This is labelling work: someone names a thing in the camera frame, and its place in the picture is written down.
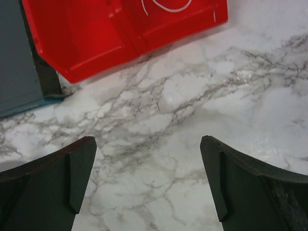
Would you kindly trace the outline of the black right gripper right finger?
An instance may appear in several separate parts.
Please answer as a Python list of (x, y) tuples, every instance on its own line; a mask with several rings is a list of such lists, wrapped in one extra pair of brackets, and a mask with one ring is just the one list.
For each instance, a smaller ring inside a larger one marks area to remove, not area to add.
[(308, 177), (243, 154), (212, 136), (200, 144), (225, 231), (306, 231)]

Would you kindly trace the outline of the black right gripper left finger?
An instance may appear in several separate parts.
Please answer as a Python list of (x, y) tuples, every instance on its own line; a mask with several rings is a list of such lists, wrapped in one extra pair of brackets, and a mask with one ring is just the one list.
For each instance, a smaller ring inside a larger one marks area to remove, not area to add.
[(79, 214), (97, 144), (86, 136), (0, 173), (2, 231), (70, 231)]

